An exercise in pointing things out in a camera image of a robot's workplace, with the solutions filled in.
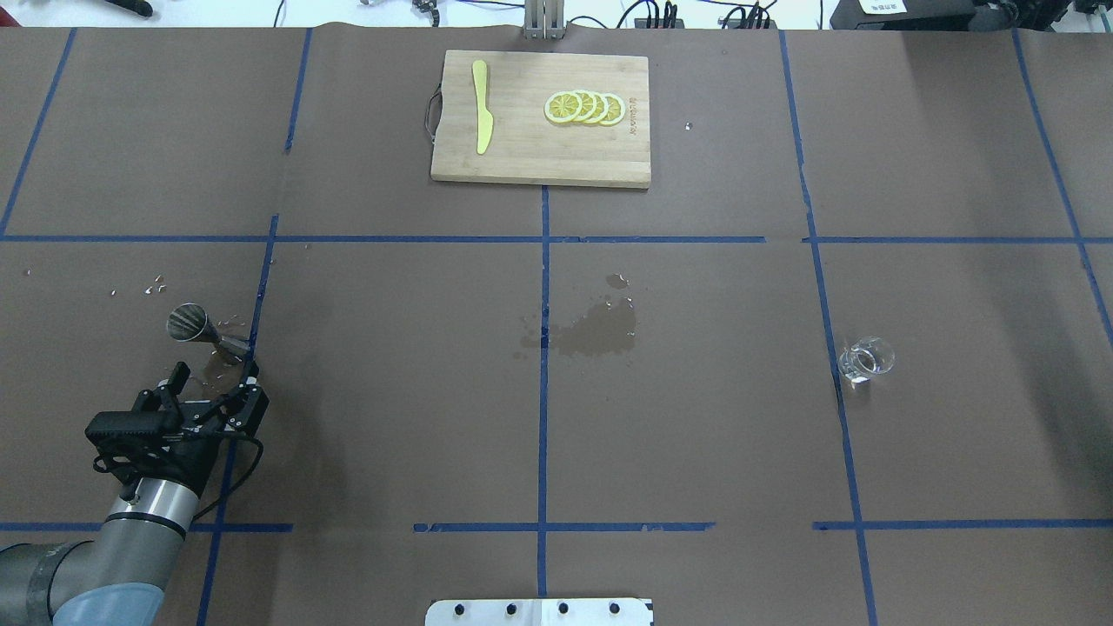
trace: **yellow knife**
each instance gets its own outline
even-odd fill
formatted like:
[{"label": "yellow knife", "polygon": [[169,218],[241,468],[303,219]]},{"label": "yellow knife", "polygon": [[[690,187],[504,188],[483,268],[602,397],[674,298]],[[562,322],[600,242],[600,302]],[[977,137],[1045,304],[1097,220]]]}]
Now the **yellow knife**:
[{"label": "yellow knife", "polygon": [[472,78],[475,80],[475,109],[479,111],[475,153],[483,154],[491,145],[491,134],[494,131],[494,116],[486,108],[486,61],[476,59],[472,62]]}]

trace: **lemon slice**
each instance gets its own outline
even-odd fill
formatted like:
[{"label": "lemon slice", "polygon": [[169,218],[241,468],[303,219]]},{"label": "lemon slice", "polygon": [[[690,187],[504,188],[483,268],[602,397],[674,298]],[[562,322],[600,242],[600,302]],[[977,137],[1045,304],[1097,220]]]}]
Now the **lemon slice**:
[{"label": "lemon slice", "polygon": [[575,121],[583,121],[590,117],[594,117],[595,113],[602,107],[599,94],[585,89],[577,89],[575,94],[583,101],[583,106],[580,107],[580,115],[575,116]]},{"label": "lemon slice", "polygon": [[599,125],[614,126],[622,121],[622,118],[626,117],[626,100],[614,94],[603,94],[602,97],[607,100],[608,107],[607,114],[599,120]]},{"label": "lemon slice", "polygon": [[602,106],[599,107],[598,109],[595,109],[595,115],[593,115],[593,116],[589,117],[588,119],[583,120],[584,124],[599,124],[600,121],[602,121],[607,117],[608,111],[611,110],[611,99],[610,98],[605,98],[605,97],[603,97],[602,94],[595,94],[594,91],[592,91],[592,94],[595,96],[595,99],[599,100],[599,102]]},{"label": "lemon slice", "polygon": [[568,124],[580,115],[583,100],[574,91],[558,91],[545,100],[545,117],[553,124]]}]

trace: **metal bracket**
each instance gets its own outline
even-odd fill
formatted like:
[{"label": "metal bracket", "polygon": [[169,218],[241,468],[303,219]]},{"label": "metal bracket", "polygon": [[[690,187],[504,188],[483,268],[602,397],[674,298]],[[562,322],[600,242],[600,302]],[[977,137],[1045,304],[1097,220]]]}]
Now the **metal bracket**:
[{"label": "metal bracket", "polygon": [[425,626],[652,626],[653,600],[568,598],[441,600],[425,612]]},{"label": "metal bracket", "polygon": [[564,0],[524,0],[526,39],[564,39]]}]

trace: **shot glass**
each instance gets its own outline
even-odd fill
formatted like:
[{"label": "shot glass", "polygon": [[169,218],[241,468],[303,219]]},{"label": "shot glass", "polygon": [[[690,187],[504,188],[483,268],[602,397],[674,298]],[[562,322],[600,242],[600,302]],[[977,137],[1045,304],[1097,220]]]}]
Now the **shot glass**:
[{"label": "shot glass", "polygon": [[859,339],[838,358],[839,372],[854,384],[877,378],[893,369],[896,353],[887,341],[877,336]]}]

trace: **wooden cutting board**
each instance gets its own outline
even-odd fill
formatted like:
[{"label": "wooden cutting board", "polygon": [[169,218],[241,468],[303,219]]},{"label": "wooden cutting board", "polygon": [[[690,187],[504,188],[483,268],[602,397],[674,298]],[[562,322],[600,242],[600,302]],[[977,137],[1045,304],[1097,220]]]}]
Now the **wooden cutting board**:
[{"label": "wooden cutting board", "polygon": [[[476,153],[472,62],[487,63],[494,131]],[[589,89],[627,101],[615,126],[556,125],[544,105],[556,91]],[[601,55],[449,50],[433,147],[434,180],[648,188],[649,59]]]}]

